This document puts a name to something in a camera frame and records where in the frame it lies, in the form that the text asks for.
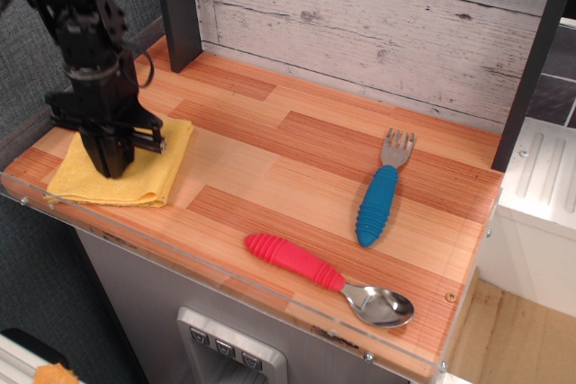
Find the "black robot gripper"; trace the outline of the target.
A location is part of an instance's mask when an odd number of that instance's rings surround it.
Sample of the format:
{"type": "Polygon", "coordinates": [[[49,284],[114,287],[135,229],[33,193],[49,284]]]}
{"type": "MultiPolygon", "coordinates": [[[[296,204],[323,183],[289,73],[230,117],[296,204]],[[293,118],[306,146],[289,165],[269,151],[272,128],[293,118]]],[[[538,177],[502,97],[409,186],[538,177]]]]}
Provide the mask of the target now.
{"type": "Polygon", "coordinates": [[[45,96],[55,124],[80,130],[94,168],[104,177],[119,178],[134,160],[134,146],[162,153],[163,121],[139,102],[140,86],[132,68],[69,68],[72,88],[45,96]],[[98,133],[111,137],[104,139],[98,133]]]}

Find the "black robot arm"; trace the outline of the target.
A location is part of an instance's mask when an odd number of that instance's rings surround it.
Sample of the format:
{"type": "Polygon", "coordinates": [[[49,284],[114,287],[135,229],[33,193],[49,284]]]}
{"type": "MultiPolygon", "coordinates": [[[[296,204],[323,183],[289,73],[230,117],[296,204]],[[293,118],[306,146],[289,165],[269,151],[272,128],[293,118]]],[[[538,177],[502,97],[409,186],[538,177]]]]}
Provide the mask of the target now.
{"type": "MultiPolygon", "coordinates": [[[[1,0],[7,7],[12,0],[1,0]]],[[[55,125],[79,132],[95,169],[119,178],[136,148],[161,153],[162,120],[139,102],[125,14],[113,0],[26,0],[59,47],[71,87],[49,93],[55,125]]]]}

